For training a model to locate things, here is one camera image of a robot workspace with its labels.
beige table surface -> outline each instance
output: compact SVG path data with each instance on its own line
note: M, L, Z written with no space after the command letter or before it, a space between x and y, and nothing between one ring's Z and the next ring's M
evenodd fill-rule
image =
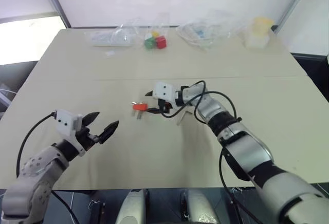
M98 134L120 120L114 135L76 158L55 189L125 189L221 186L220 145L209 128L186 116L132 116L132 101L161 80L190 85L204 79L209 90L228 94L244 124L271 149L278 166L308 182L329 181L329 105L309 77L272 38L263 51L247 50L238 38L209 52L187 45L172 30L165 50L117 52L89 46L85 30L62 30L0 120L0 188L15 179L20 144L29 129L56 108L101 114L90 126ZM229 104L223 102L230 110ZM54 120L30 136L22 161L60 140ZM224 165L228 186L246 186Z

robotic arm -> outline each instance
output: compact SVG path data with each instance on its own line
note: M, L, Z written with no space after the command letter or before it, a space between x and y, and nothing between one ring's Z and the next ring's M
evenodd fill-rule
M277 167L268 147L219 101L209 94L202 95L203 91L203 83L175 89L159 82L147 95L159 100L160 110L165 103L173 108L186 103L197 106L199 115L222 145L222 153L235 175L254 184L279 223L329 223L329 199L299 176Z
M99 136L87 126L99 112L82 118L57 110L54 118L63 140L54 143L24 163L17 181L6 191L2 202L3 223L42 223L53 185L75 157L83 156L95 143L103 144L116 130L119 121L111 123Z

red object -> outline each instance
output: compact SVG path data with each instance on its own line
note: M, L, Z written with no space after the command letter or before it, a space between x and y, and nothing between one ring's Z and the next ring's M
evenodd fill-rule
M133 110L146 111L148 109L147 103L137 103L133 105Z
M165 36L161 35L161 36L158 36L156 39L156 46L158 49L162 49L162 48L166 48L167 46L167 41L166 41L166 38Z

wire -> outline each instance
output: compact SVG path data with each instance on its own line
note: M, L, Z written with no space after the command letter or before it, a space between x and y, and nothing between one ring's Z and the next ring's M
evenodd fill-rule
M222 200L223 200L223 198L221 197L221 198L219 199L219 201L217 202L217 204L215 205L214 210L216 210L218 204L220 204L220 202L221 202Z
M239 224L244 224L241 213L240 213L239 206L237 206L237 204L235 202L232 202L232 203L233 203L233 208L234 208L236 216L237 216L237 221L239 222Z
M67 208L67 210L70 212L71 217L73 218L74 222L76 224L80 224L76 215L73 213L72 209L70 208L70 206L67 205L67 203L59 195L57 195L57 193L55 191L51 191L51 193Z
M71 203L70 203L70 209L72 210L72 206L73 206L73 198L74 198L74 192L72 192L72 198L71 198Z
M323 190L328 196L329 196L329 193L321 186L321 185L319 185L318 183L317 183L317 186L319 187L319 188L321 188L321 190Z
M260 220L258 220L257 217L255 217L242 203L240 203L235 197L234 195L228 190L226 184L225 184L225 181L224 181L224 178L223 178L223 173L222 173L222 158L223 158L223 150L221 151L221 154L220 154L220 161L219 161L219 164L218 164L218 167L220 169L220 178L221 178L221 182L223 184L223 187L226 191L226 193L229 195L229 197L231 198L231 200L236 204L238 205L244 212L246 212L246 214L248 214L256 223L258 224L263 224Z
M196 115L197 108L199 107L199 104L200 104L200 102L202 101L202 98L204 97L204 94L205 94L205 92L206 92L206 82L205 82L204 80L201 80L201 81L199 81L199 82L196 82L194 85L197 85L197 84L199 84L199 83L203 83L203 84L204 84L204 87L203 87L203 89L202 89L201 96L200 96L200 98L199 98L199 100L198 100L198 102L197 102L197 104L196 104L196 106L195 106L195 108L194 108L194 117L196 118L196 120L197 120L198 122L200 122L200 123L202 123L202 124L206 124L206 122L204 122L203 120L199 119L198 116Z
M234 106L232 100L231 100L227 95L225 95L224 93L221 93L221 92L219 92L219 91L206 91L206 92L203 93L203 95L206 95L206 94L218 94L218 95L221 95L221 96L225 97L225 98L228 100L228 102L231 104L232 109L233 109L233 113L234 113L234 117L237 119L235 106ZM163 117L165 117L165 118L173 118L173 117L175 117L177 114L179 114L179 113L180 113L180 112L181 112L186 106L190 105L192 101L194 101L196 98L198 98L198 97L201 96L201 95L202 95L202 93L201 93L201 94L197 94L196 96L194 96L193 98L191 98L188 102L186 102L186 103L185 103L185 104L184 104L179 110L177 110L177 112L175 112L174 114L172 114L172 115L165 115L165 114L163 113L163 111L161 111L161 115L162 115Z
M11 90L8 90L8 89L0 89L0 91L6 91L6 92L17 94L17 92L14 92L14 91L11 91Z
M17 162L16 162L16 177L18 178L18 176L20 175L20 164L21 164L21 157L22 157L22 152L23 152L23 149L24 149L24 146L25 146L25 143L27 141L27 139L29 138L29 136L31 135L31 133L34 131L34 129L40 125L42 122L44 122L45 120L47 120L48 118L50 117L53 117L55 116L55 112L52 112L51 114L47 115L45 118L41 119L40 121L38 121L31 129L30 131L26 134L22 144L21 144L21 147L20 147L20 150L19 150L19 154L17 156ZM73 211L71 210L71 208L69 207L69 205L67 205L67 203L59 196L57 195L57 193L55 191L51 191L51 193L67 208L67 210L70 212L71 214L71 218L73 218L73 220L75 221L76 224L80 224L76 215L73 213Z
M54 113L51 113L49 115L47 115L45 118L43 118L42 120L40 120L37 124L35 124L31 130L26 134L22 144L21 144L21 147L20 147L20 150L19 150L19 154L17 155L17 162L16 162L16 178L18 178L18 176L20 175L20 164L21 164L21 157L22 157L22 152L23 152L23 149L24 149L24 146L25 146L25 143L27 141L27 139L29 138L29 136L31 135L31 133L34 131L34 129L40 125L42 122L44 122L46 119L50 118L54 116Z

clear plastic bag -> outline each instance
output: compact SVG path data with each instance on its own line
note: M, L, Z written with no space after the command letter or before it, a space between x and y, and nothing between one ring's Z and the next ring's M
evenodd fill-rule
M132 47L141 45L143 35L139 25L140 18L125 22L114 30L86 32L87 41L93 46Z
M157 36L167 36L169 30L169 13L162 12L157 15L153 20L151 27L148 29L148 33L156 33Z
M241 19L224 11L210 11L207 16L178 26L176 31L187 43L202 49L223 42L245 27Z
M153 20L152 25L148 27L144 37L146 49L166 48L167 33L169 30L169 13L159 13Z

